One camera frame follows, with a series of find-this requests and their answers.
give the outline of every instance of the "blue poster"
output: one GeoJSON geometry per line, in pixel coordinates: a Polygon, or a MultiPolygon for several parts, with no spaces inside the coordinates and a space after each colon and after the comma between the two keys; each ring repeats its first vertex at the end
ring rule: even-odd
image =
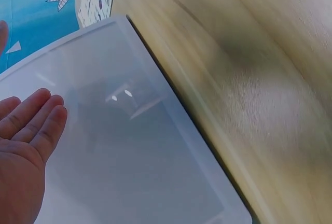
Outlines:
{"type": "Polygon", "coordinates": [[[9,27],[9,40],[0,57],[0,73],[79,29],[75,0],[1,0],[0,19],[9,27]]]}

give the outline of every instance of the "light wood surface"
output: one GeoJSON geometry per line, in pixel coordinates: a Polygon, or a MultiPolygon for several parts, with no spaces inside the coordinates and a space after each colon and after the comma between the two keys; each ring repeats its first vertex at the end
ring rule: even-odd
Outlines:
{"type": "Polygon", "coordinates": [[[331,0],[114,0],[261,223],[332,223],[331,0]]]}

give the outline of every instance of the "palm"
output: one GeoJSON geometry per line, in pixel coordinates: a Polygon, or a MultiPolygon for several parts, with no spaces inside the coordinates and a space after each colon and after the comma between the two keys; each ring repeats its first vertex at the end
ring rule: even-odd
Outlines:
{"type": "Polygon", "coordinates": [[[40,89],[24,102],[0,101],[0,209],[5,223],[33,223],[44,196],[45,164],[65,126],[63,99],[40,89]]]}

